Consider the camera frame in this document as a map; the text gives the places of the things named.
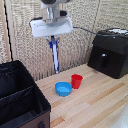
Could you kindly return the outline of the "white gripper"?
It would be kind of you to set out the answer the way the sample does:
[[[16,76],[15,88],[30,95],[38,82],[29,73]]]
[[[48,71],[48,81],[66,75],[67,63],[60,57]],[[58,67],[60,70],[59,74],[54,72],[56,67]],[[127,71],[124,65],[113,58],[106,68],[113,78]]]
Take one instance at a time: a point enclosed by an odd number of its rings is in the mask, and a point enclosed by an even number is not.
[[[58,18],[56,22],[46,23],[42,19],[32,20],[30,22],[32,28],[32,35],[34,37],[48,37],[51,36],[51,41],[49,42],[50,48],[53,47],[54,35],[55,43],[58,48],[60,41],[60,35],[70,33],[73,30],[72,21],[70,17]]]

